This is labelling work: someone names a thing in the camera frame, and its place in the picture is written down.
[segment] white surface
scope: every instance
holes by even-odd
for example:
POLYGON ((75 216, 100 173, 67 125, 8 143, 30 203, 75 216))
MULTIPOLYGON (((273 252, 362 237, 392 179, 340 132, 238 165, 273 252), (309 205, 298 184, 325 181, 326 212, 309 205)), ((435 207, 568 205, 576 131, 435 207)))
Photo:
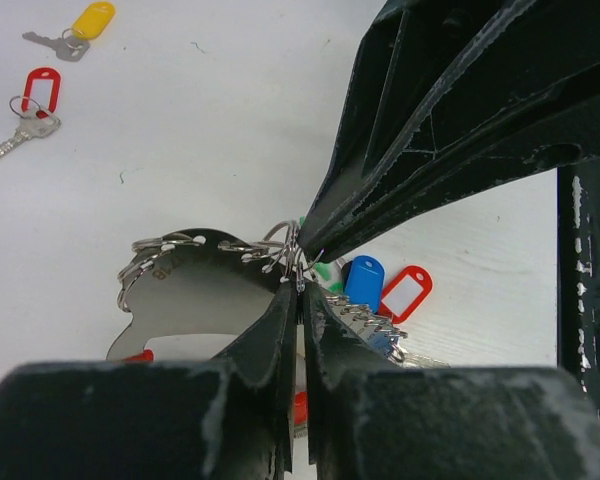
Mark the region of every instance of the white surface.
POLYGON ((382 297, 382 303, 392 313, 400 316, 413 301, 418 298, 424 288, 410 275, 404 277, 398 285, 382 297))
MULTIPOLYGON (((115 275, 132 241, 203 226, 256 239, 304 215, 383 2, 117 0, 78 63, 20 38, 59 35, 87 3, 0 0, 0 142, 17 124, 7 101, 36 67, 61 73, 63 121, 0 162, 0 378, 23 362, 104 358, 129 322, 115 275)), ((452 364, 553 364, 554 180, 430 212, 360 249, 387 279, 407 264, 433 277, 405 346, 452 364)))

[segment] red plastic tag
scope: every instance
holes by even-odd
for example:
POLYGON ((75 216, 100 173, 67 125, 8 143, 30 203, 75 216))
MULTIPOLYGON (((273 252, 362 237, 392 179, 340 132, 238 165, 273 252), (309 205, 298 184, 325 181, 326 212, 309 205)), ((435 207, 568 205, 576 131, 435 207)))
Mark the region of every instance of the red plastic tag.
MULTIPOLYGON (((25 98, 22 99, 20 108, 22 108, 23 112, 26 112, 29 109, 29 98, 31 98, 43 107, 46 107, 50 112, 55 112, 58 105, 58 93, 60 93, 60 74, 51 67, 36 68, 27 76, 27 83, 22 94, 25 98), (43 89, 45 86, 48 87, 47 84, 49 83, 51 88, 43 89), (48 101, 46 98, 38 98, 39 95, 36 93, 36 90, 50 90, 51 93, 49 94, 48 101)), ((46 116, 46 113, 38 112, 39 118, 45 118, 46 116)))
POLYGON ((422 267, 410 265, 382 291, 378 313, 391 317, 394 325, 404 322, 433 290, 431 275, 422 267))
POLYGON ((294 400, 294 425, 302 425, 309 418, 307 392, 296 393, 294 400))
POLYGON ((122 363, 150 363, 153 362, 153 359, 153 352, 151 350, 144 350, 138 355, 125 358, 124 360, 122 360, 122 363))

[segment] key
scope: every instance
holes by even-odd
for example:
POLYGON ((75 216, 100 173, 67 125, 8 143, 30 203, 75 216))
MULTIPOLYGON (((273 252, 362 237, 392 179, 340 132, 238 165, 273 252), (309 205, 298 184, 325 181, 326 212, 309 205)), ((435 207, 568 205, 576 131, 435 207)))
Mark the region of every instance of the key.
POLYGON ((46 108, 41 108, 40 110, 47 114, 46 118, 38 118, 38 110, 35 109, 24 112, 20 118, 20 125, 16 128, 13 137, 0 144, 0 159, 27 140, 48 137, 60 128, 62 122, 58 117, 46 108))
POLYGON ((79 61, 91 46, 88 40, 81 40, 73 35, 69 35, 68 37, 60 36, 54 39, 42 37, 34 32, 27 32, 22 34, 22 38, 38 45, 49 47, 56 52, 56 57, 67 62, 79 61))

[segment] stainless steel plate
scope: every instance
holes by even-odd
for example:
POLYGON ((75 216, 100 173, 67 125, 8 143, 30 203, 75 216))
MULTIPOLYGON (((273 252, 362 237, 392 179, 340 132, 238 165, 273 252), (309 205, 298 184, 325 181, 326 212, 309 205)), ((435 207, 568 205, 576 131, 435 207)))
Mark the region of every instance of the stainless steel plate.
POLYGON ((144 248, 123 270, 124 303, 133 319, 111 345, 107 360, 138 355, 151 338, 240 335, 266 311, 280 286, 278 266, 264 273, 268 259, 244 262, 244 253, 219 249, 221 242, 248 245, 218 230, 183 230, 163 238, 183 236, 197 243, 144 248))

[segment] key head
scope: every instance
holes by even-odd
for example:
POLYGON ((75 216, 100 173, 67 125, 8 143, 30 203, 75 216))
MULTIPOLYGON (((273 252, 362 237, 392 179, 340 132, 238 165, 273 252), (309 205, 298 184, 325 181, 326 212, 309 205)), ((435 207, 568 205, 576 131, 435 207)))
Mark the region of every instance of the key head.
POLYGON ((58 117, 44 107, 40 110, 27 110, 24 113, 18 127, 22 133, 32 138, 45 138, 60 128, 62 122, 58 117), (47 114, 45 118, 38 118, 37 113, 40 110, 47 114))
POLYGON ((88 40, 82 40, 73 35, 61 39, 61 43, 62 44, 56 49, 56 57, 65 62, 80 61, 91 46, 88 40))

